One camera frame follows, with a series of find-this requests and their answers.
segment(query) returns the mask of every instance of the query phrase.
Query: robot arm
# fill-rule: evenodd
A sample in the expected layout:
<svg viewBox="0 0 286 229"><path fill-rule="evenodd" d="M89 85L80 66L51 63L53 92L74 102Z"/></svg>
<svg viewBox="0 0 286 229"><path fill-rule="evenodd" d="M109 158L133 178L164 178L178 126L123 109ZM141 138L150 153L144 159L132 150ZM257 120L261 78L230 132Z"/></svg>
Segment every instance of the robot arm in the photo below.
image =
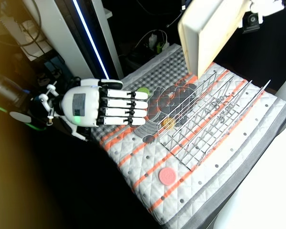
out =
<svg viewBox="0 0 286 229"><path fill-rule="evenodd" d="M72 129L72 135L85 140L76 132L78 126L98 127L99 125L143 125L147 116L143 92L120 90L123 84L117 80L81 80L81 85L71 88L59 97L55 84L47 86L48 92L39 96L49 112L49 124L54 117L61 117ZM48 94L56 98L57 106L49 103Z"/></svg>

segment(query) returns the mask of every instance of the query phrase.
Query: quilted mat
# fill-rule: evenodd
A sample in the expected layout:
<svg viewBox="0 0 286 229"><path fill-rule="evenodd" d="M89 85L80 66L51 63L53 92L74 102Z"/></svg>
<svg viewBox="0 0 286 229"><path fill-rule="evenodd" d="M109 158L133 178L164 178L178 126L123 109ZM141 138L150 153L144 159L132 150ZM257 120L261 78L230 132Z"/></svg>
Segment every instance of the quilted mat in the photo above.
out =
<svg viewBox="0 0 286 229"><path fill-rule="evenodd" d="M102 126L92 130L134 194L164 228L195 229L203 225L245 178L286 119L286 102L262 92L202 163L189 168L159 139L157 125L214 74L216 82L211 90L219 90L229 82L225 91L229 95L227 99L247 84L216 63L197 80L187 72L181 46L173 45L122 80L124 90L135 91L141 87L149 90L146 124ZM239 109L259 90L248 85L237 102ZM169 184L159 178L164 168L174 174Z"/></svg>

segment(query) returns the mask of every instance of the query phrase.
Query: pink disc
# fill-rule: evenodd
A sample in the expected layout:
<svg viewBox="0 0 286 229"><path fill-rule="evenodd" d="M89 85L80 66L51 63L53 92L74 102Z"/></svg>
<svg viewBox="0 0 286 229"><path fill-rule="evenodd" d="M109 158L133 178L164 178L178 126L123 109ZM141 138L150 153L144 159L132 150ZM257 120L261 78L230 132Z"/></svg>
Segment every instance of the pink disc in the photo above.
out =
<svg viewBox="0 0 286 229"><path fill-rule="evenodd" d="M171 185L176 180L176 173L172 168L163 168L159 173L159 179L164 185Z"/></svg>

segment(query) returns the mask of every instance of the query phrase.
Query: metal dish rack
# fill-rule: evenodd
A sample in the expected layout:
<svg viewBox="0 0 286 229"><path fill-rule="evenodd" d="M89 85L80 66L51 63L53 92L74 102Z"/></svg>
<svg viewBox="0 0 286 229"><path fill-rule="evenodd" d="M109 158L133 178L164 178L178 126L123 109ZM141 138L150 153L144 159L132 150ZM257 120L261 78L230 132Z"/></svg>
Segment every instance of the metal dish rack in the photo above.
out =
<svg viewBox="0 0 286 229"><path fill-rule="evenodd" d="M232 79L214 89L218 83L215 72L157 125L159 142L190 170L200 165L269 84L240 106L239 99L251 81L238 92L227 93Z"/></svg>

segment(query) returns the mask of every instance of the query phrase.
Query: led light strip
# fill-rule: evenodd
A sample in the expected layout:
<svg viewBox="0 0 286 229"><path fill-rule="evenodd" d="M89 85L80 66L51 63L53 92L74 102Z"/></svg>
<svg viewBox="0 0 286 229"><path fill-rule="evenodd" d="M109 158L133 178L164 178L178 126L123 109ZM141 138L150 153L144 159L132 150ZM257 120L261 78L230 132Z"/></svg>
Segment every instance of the led light strip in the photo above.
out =
<svg viewBox="0 0 286 229"><path fill-rule="evenodd" d="M75 6L75 8L76 8L76 10L77 10L77 13L78 13L78 15L79 15L81 21L82 21L82 24L83 24L83 26L84 26L84 28L85 28L85 30L86 30L86 33L87 33L87 35L88 35L88 37L89 37L90 43L92 44L92 47L93 47L93 49L94 49L94 51L95 51L95 54L96 54L96 56L97 56L97 59L99 59L99 62L100 62L101 67L102 67L102 69L103 69L103 71L104 71L104 73L105 73L105 76L106 76L106 78L109 80L109 76L108 76L108 74L107 74L107 72L106 72L106 69L105 69L104 64L103 64L103 62L102 62L102 60L101 60L101 57L100 57L100 55L99 55L99 52L98 52L97 49L96 49L96 46L95 46L95 44L94 44L94 41L93 41L93 39L92 39L92 36L91 36L90 31L89 31L89 29L88 29L88 26L87 26L87 24L86 24L86 21L85 21L83 15L82 15L82 12L81 12L81 9L80 9L78 3L77 3L77 0L73 0L73 3L74 3L74 6Z"/></svg>

